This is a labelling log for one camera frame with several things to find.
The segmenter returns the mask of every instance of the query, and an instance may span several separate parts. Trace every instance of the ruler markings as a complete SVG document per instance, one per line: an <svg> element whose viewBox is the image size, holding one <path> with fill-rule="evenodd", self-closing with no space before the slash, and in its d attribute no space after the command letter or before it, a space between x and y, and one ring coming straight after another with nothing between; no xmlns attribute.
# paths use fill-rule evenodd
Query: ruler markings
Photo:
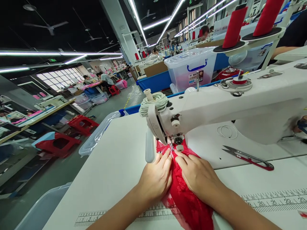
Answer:
<svg viewBox="0 0 307 230"><path fill-rule="evenodd" d="M307 209L307 188L241 195L240 197L259 213ZM107 211L108 210L80 212L74 227L90 226ZM213 212L213 216L220 216L220 214ZM183 215L177 211L175 205L169 209L162 203L159 203L143 212L134 222L183 218Z"/></svg>

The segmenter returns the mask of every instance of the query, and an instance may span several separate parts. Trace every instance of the grey floor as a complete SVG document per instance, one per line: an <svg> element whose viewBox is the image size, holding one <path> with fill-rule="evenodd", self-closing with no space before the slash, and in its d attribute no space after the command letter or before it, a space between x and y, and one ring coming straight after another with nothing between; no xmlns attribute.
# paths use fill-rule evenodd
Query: grey floor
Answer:
<svg viewBox="0 0 307 230"><path fill-rule="evenodd" d="M111 112L140 104L145 95L135 84L133 78L127 80L128 88L120 95L111 97L107 102L96 105L87 116L95 115L95 121L101 123ZM14 230L34 203L48 190L74 180L87 157L80 158L79 147L66 159L57 159L45 166L24 187L23 195L14 199L0 200L0 229Z"/></svg>

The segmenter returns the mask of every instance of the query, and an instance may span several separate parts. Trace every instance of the hand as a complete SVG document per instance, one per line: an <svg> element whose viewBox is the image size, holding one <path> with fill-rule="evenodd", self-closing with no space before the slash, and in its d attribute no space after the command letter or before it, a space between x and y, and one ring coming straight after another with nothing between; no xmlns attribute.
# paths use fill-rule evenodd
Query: hand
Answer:
<svg viewBox="0 0 307 230"><path fill-rule="evenodd" d="M170 149L167 149L163 156L157 153L156 160L145 166L135 187L140 198L149 206L159 202L172 183L172 172L169 170L172 156L169 153Z"/></svg>
<svg viewBox="0 0 307 230"><path fill-rule="evenodd" d="M220 181L210 163L196 156L186 156L175 150L176 162L182 169L182 177L188 188L204 203L212 207L216 198L229 189Z"/></svg>

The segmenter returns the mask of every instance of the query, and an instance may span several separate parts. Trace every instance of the red lace fabric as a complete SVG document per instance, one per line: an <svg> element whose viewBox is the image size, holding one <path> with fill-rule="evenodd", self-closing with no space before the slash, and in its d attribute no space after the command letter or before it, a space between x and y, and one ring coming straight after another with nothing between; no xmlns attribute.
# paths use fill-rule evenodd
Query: red lace fabric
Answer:
<svg viewBox="0 0 307 230"><path fill-rule="evenodd" d="M188 148L185 140L182 145L184 146L185 155L194 155L199 157L196 153ZM157 141L157 152L162 154L169 148ZM192 193L182 178L182 170L175 161L177 157L173 151L173 162L171 165L173 182L170 186L169 193L162 199L163 204L172 210L180 225L185 230L213 230L212 213L213 209L203 203L194 193Z"/></svg>

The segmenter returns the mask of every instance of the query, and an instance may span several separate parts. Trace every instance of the ceiling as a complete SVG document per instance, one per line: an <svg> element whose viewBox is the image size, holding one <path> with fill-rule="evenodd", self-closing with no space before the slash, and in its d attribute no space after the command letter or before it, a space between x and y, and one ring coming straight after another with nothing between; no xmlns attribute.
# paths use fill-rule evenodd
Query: ceiling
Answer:
<svg viewBox="0 0 307 230"><path fill-rule="evenodd" d="M179 0L158 0L154 2L154 0L134 0L135 5L138 11L138 15L140 20L147 15L147 11L149 10L149 14L155 13L149 17L144 18L141 20L141 24L144 27L145 25L152 24L153 22L159 21L162 18L167 16L171 16L173 10L175 9ZM197 5L203 0L192 0L190 4L190 0L185 0L184 3L181 5L179 11L177 12L175 18L172 20L171 24L168 27L168 30L173 29L178 26L179 22L187 17L187 7ZM161 34L166 23L163 23L159 26L153 27L149 30L144 31L146 38L153 37L155 35Z"/></svg>
<svg viewBox="0 0 307 230"><path fill-rule="evenodd" d="M46 28L25 26L24 23L46 26L43 19L35 11L27 11L23 5L29 4L37 8L37 12L49 25L56 25L67 21L68 24L54 29L54 36ZM25 50L25 51L78 51L78 52L115 52L119 50L118 40L111 25L101 7L99 0L73 1L73 0L15 0L4 1L1 12L1 36L0 50ZM63 62L74 57L0 57L0 68L17 65L34 65L50 63L48 59L54 58L57 62ZM80 64L64 65L62 68L71 68ZM33 71L2 73L1 75L12 78L27 74L49 72L61 69L58 66L39 68Z"/></svg>

